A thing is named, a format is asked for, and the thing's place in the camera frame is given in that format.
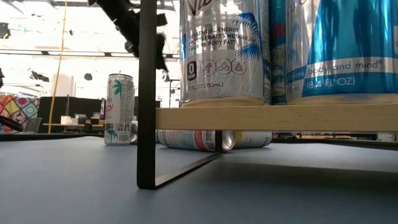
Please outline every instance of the can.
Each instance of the can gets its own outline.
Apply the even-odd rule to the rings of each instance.
[[[157,138],[163,146],[176,149],[215,151],[214,130],[158,130]],[[235,132],[223,131],[223,150],[229,151],[235,145]]]
[[[262,63],[264,76],[264,99],[265,105],[272,103],[272,88],[271,88],[271,53],[270,53],[270,36],[269,36],[269,0],[259,0],[258,7],[261,17],[261,45],[262,45]]]
[[[138,143],[138,121],[131,121],[131,143]],[[157,130],[155,130],[155,143],[159,143],[157,139]]]
[[[134,108],[134,82],[123,74],[110,74],[106,95],[105,134],[107,146],[131,143],[131,121]]]
[[[235,131],[236,143],[234,149],[268,146],[272,141],[270,131]]]
[[[286,11],[285,0],[269,0],[271,27],[271,95],[273,105],[286,104]]]
[[[397,102],[397,5],[288,0],[288,104]]]
[[[259,0],[180,0],[181,106],[260,106]]]

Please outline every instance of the palm tree graphic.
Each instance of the palm tree graphic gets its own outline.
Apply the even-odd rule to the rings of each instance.
[[[242,47],[237,53],[237,57],[246,57],[246,58],[254,58],[254,59],[260,59],[262,57],[261,53],[261,36],[259,32],[259,26],[257,24],[256,18],[254,17],[254,14],[251,12],[245,12],[242,14],[238,15],[240,20],[234,20],[233,23],[236,25],[242,24],[243,26],[249,27],[249,29],[252,30],[253,34],[257,38],[257,42],[255,43],[250,43],[247,44],[246,46]]]
[[[115,89],[114,94],[119,94],[120,98],[122,98],[122,83],[119,80],[115,80],[114,82],[115,84],[112,86]]]
[[[115,139],[117,139],[118,138],[118,134],[116,133],[116,131],[115,130],[107,130],[106,131],[107,132],[107,134],[108,134],[108,139],[111,141],[111,143],[112,143],[112,139],[113,138],[115,138]]]

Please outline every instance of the black metal stand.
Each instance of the black metal stand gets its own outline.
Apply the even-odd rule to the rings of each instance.
[[[156,68],[156,0],[141,1],[140,60],[138,94],[137,185],[156,189],[194,171],[222,155],[222,131],[216,131],[216,152],[171,174],[156,178],[155,173],[155,68]]]

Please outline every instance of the tabletop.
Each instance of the tabletop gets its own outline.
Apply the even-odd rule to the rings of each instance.
[[[232,150],[159,190],[136,146],[0,142],[0,223],[396,223],[398,152],[328,144]],[[157,174],[208,153],[157,146]]]

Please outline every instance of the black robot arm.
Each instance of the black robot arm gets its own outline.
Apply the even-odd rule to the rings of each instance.
[[[126,38],[127,42],[124,48],[139,57],[139,22],[140,13],[134,12],[132,9],[137,5],[132,4],[129,0],[88,0],[89,5],[97,3],[105,14],[113,21],[116,28]],[[167,24],[165,14],[157,15],[157,25],[164,26]],[[156,69],[169,71],[165,60],[162,56],[165,45],[165,36],[157,34],[156,36]]]

